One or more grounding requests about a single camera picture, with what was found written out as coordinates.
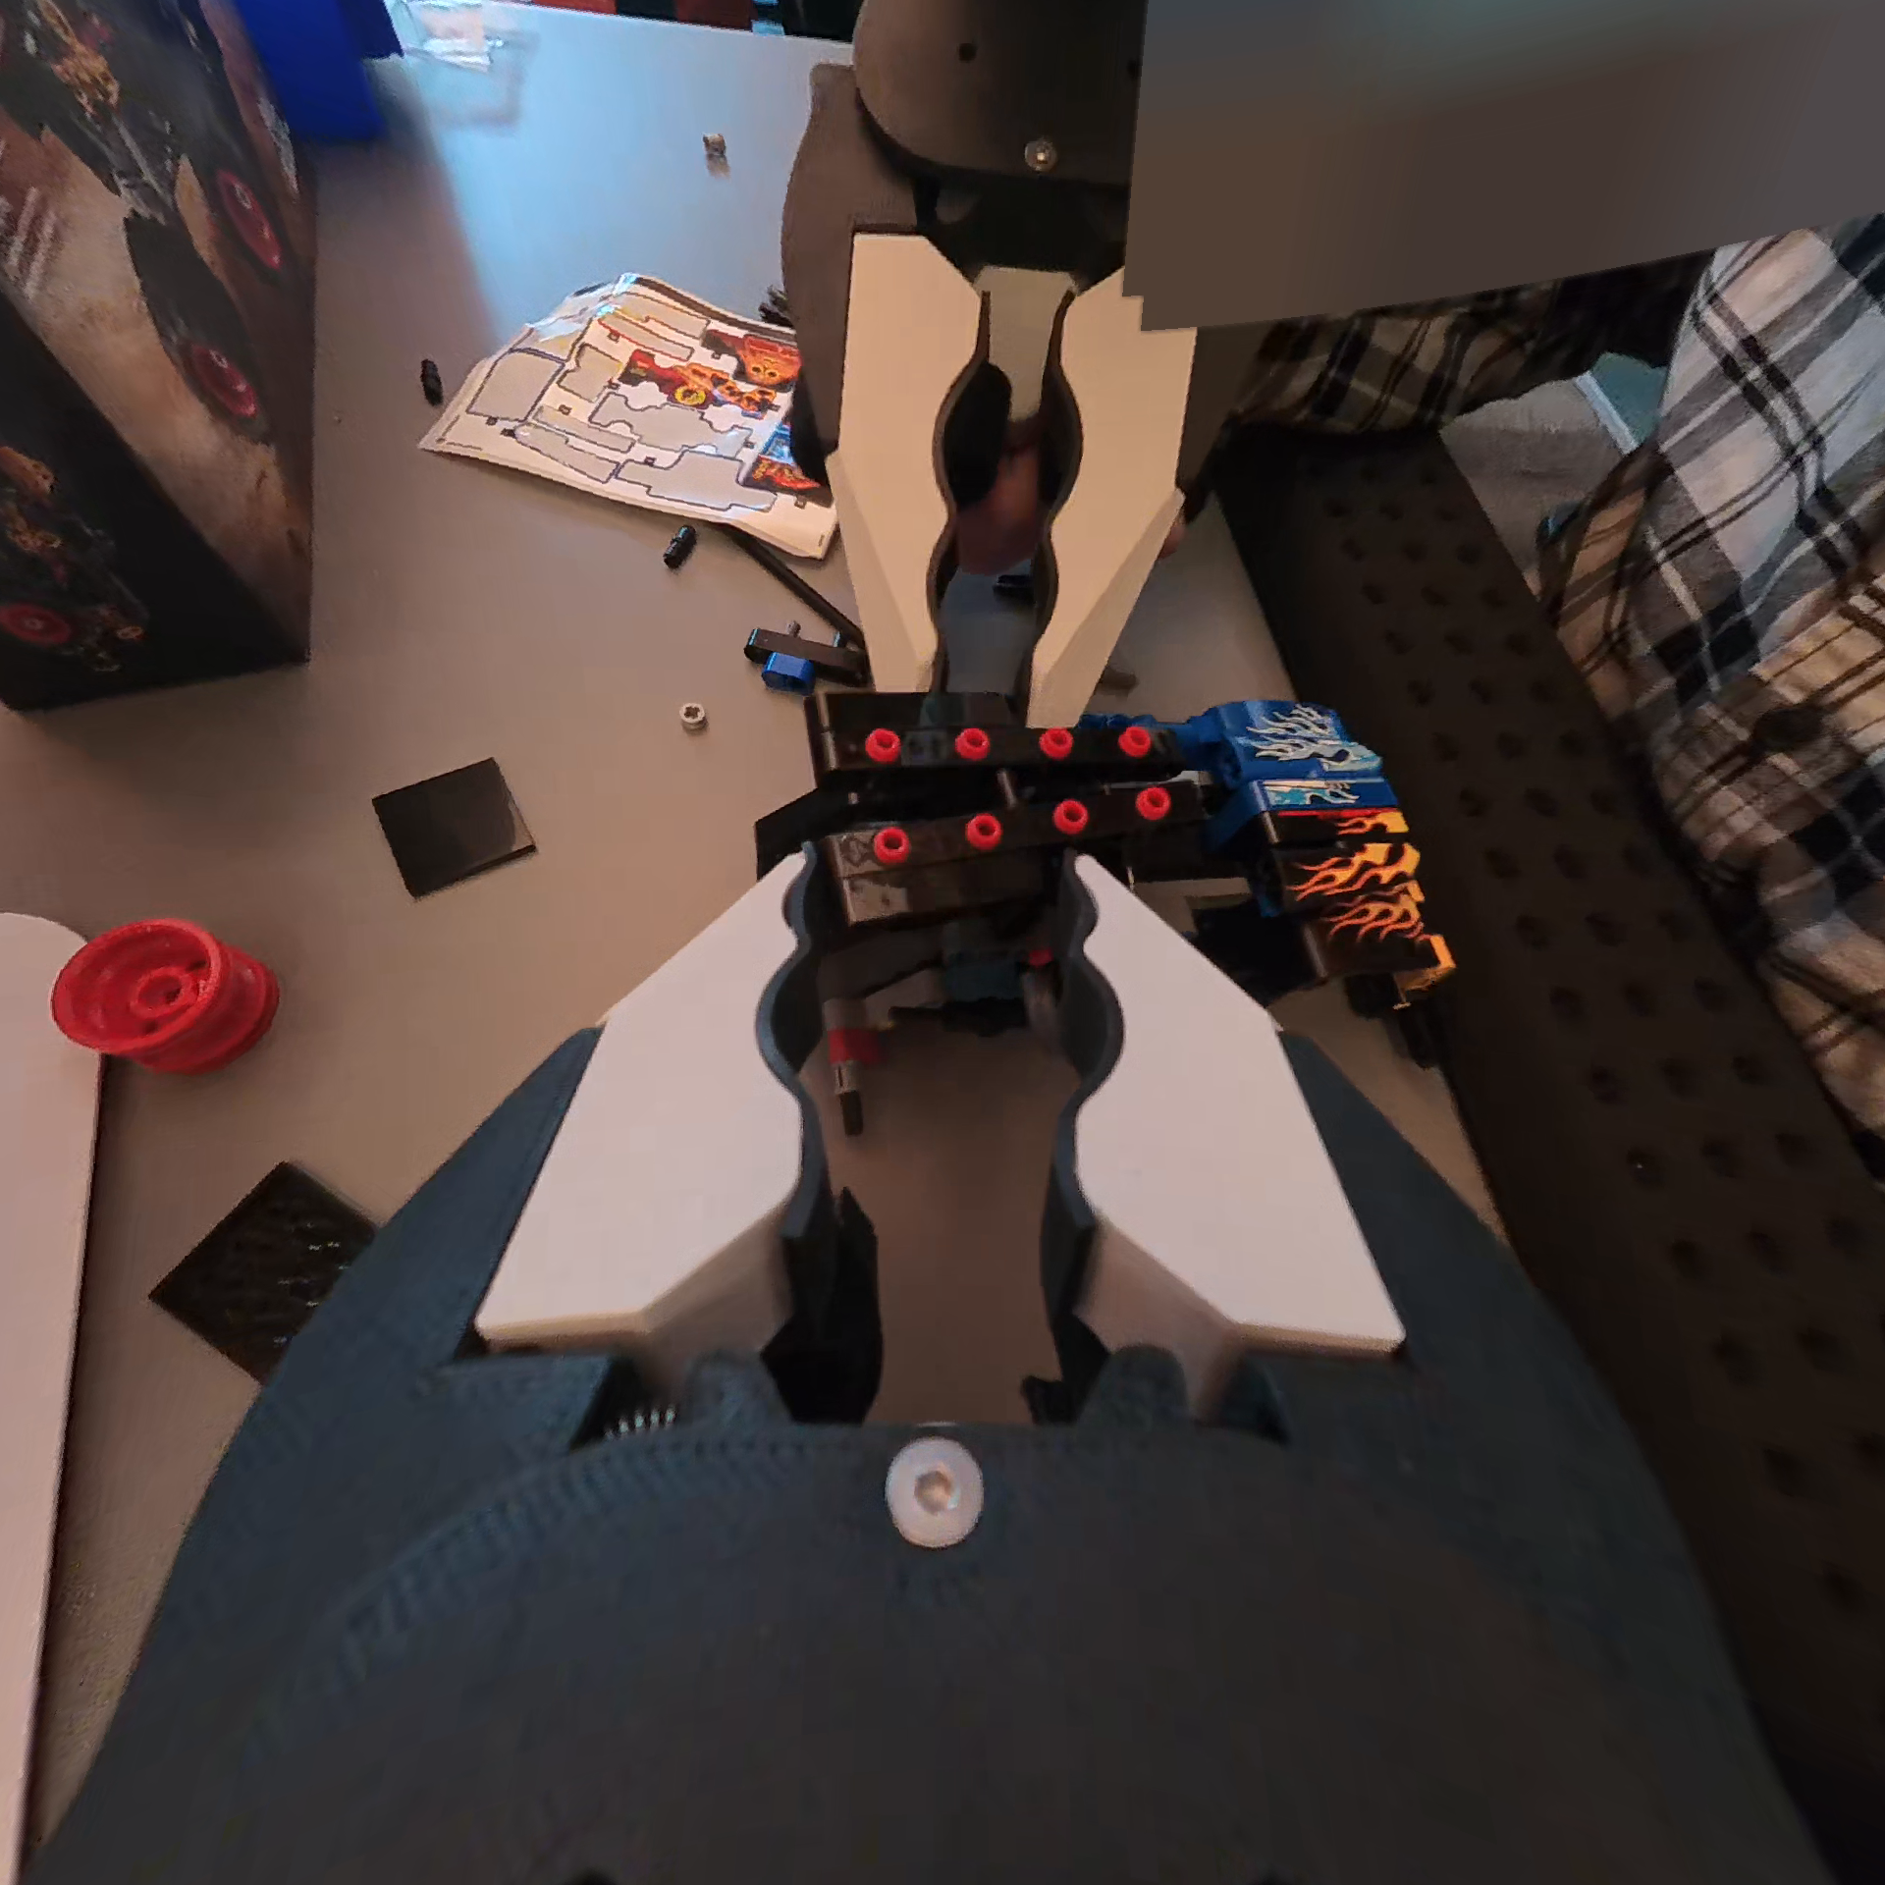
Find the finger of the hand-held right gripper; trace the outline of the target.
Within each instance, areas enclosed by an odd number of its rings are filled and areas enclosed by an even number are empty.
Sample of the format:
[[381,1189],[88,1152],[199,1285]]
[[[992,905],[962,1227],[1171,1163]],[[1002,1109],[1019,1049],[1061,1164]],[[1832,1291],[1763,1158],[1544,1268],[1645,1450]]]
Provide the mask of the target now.
[[983,364],[983,297],[921,234],[858,234],[829,473],[873,685],[924,693],[954,510],[946,417]]
[[1183,508],[1192,327],[1145,327],[1114,271],[1068,298],[1044,372],[1061,483],[1038,551],[1032,712],[1087,712]]

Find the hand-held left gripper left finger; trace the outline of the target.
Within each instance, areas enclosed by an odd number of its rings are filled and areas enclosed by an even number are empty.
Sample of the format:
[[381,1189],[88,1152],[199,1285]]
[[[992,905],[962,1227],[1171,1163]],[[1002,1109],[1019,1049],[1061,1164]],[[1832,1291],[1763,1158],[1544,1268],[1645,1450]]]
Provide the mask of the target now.
[[831,1201],[817,857],[777,863],[614,1002],[476,1314],[494,1351],[759,1355]]

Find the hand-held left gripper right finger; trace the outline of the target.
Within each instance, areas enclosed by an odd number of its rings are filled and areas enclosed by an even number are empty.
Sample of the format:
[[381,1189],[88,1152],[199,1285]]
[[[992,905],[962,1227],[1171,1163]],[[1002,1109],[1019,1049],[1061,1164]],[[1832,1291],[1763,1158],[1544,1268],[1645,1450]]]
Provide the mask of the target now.
[[1247,1354],[1384,1360],[1404,1326],[1282,1029],[1102,861],[1052,907],[1056,1043],[1045,1310],[1068,1402],[1163,1351],[1185,1402]]

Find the black beam with blue connector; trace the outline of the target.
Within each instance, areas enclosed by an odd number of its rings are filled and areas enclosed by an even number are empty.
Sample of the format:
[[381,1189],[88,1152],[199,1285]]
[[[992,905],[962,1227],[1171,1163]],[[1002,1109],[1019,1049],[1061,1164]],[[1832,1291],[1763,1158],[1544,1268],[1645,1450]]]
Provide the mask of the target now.
[[864,688],[871,683],[866,657],[848,642],[822,642],[798,623],[755,628],[744,637],[744,659],[770,690],[811,695],[818,685]]

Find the toy truck model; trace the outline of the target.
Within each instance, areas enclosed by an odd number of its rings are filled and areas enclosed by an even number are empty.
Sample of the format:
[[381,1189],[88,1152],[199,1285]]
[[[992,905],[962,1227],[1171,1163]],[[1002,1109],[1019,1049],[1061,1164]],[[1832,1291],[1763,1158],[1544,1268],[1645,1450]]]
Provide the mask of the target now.
[[[1153,876],[1105,867],[1128,889],[1192,889],[1186,938],[1263,1006],[1336,982],[1357,1012],[1392,1016],[1455,971],[1382,760],[1326,706],[1244,698],[1185,720],[1032,724],[1000,693],[831,690],[807,701],[807,745],[811,793],[871,811],[988,811],[1050,790],[1192,780],[1204,805],[1199,859]],[[1056,1039],[1055,898],[921,927],[835,925],[818,1000],[848,1138],[864,1131],[864,1072],[903,1015]]]

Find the black beam with red pins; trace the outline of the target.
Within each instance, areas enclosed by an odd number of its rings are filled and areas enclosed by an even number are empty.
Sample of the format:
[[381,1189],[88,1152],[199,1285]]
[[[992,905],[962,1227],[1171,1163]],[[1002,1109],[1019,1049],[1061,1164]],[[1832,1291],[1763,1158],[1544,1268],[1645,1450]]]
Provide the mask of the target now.
[[751,830],[757,867],[815,852],[815,907],[848,929],[937,925],[1048,903],[1068,855],[1153,876],[1203,852],[1203,797],[1171,785],[1050,790],[993,807],[864,807],[806,793]]

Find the person's right forearm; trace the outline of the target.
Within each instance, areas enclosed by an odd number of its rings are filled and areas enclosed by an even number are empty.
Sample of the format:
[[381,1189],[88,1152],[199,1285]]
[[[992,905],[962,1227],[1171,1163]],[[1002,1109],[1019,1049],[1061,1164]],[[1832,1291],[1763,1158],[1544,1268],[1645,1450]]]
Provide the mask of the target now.
[[1668,366],[1710,251],[1460,298],[1272,321],[1232,421],[1302,432],[1437,432],[1572,382],[1605,357]]

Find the black axle rod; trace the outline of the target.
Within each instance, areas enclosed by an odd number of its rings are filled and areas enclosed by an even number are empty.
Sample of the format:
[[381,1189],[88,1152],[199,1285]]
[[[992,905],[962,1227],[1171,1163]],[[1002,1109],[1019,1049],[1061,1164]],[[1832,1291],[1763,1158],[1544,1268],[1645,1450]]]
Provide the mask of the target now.
[[732,526],[717,526],[715,530],[733,549],[751,559],[759,568],[766,569],[767,576],[783,586],[811,612],[815,612],[822,622],[831,623],[839,644],[845,644],[855,651],[864,649],[864,634],[860,623],[844,609],[823,597],[811,578],[798,575],[781,551],[767,548],[762,540]]

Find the sticker sheet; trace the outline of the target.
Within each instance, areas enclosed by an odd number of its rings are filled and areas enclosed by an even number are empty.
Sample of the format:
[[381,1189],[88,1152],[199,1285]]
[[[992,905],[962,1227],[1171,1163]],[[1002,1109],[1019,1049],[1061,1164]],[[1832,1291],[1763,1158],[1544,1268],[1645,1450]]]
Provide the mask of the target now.
[[838,511],[795,458],[798,364],[788,325],[621,273],[473,366],[419,449],[822,561]]

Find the black flat tile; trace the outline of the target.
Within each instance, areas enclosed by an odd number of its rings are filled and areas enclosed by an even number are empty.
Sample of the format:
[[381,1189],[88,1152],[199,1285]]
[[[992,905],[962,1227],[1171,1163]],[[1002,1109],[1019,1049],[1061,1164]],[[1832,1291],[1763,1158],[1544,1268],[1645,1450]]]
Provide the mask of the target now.
[[419,903],[533,855],[536,843],[494,759],[371,798],[397,877]]

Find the black studded plate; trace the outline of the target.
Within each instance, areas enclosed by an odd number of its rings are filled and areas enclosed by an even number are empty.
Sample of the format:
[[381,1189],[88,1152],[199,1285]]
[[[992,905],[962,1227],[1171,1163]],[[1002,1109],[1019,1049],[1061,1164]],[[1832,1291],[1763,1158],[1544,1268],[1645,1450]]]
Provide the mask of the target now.
[[379,1222],[293,1163],[219,1219],[149,1300],[255,1385],[277,1374]]

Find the red wheel rim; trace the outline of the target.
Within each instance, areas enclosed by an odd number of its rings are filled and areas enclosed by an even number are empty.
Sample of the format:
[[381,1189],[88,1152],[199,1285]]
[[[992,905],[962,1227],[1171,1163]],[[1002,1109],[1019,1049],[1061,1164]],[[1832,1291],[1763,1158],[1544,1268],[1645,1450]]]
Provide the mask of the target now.
[[277,1018],[265,963],[178,918],[109,929],[58,971],[51,1016],[72,1043],[162,1074],[206,1074]]

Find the clear plastic bag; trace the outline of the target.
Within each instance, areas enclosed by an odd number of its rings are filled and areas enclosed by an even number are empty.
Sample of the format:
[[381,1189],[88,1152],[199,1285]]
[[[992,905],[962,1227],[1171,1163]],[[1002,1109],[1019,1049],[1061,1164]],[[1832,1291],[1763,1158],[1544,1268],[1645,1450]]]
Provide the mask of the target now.
[[462,72],[487,72],[504,39],[487,3],[391,3],[399,46]]

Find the person's plaid shirt torso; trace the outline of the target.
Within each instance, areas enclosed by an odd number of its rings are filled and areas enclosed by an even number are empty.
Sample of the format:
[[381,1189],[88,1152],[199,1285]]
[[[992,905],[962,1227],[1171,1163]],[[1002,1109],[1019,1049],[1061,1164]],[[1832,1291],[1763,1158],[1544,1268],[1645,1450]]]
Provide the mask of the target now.
[[1539,600],[1880,1174],[1880,216],[1712,255]]

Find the blue storage bin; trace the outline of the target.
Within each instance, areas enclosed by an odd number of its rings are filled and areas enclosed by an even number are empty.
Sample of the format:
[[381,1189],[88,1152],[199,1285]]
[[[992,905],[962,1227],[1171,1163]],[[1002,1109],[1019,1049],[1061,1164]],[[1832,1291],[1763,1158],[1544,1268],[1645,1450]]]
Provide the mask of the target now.
[[236,3],[287,127],[320,146],[385,132],[367,64],[402,43],[385,3]]

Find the black toy set box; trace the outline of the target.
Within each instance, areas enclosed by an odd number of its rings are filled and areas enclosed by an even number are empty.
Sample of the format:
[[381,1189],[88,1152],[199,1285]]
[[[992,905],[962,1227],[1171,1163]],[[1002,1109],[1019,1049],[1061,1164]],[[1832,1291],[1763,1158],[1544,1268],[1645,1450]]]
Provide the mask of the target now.
[[312,653],[315,200],[234,5],[3,5],[3,701]]

